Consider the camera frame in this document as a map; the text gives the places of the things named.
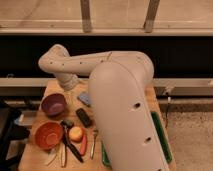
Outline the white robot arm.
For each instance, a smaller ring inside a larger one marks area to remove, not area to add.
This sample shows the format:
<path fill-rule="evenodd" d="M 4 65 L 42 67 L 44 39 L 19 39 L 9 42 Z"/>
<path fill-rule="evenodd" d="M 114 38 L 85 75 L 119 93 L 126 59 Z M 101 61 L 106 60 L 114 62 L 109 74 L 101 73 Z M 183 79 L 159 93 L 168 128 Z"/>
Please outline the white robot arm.
<path fill-rule="evenodd" d="M 74 74 L 87 76 L 95 123 L 113 171 L 169 171 L 145 89 L 153 80 L 150 58 L 139 51 L 108 51 L 71 57 L 54 45 L 39 59 L 59 85 L 72 88 Z"/>

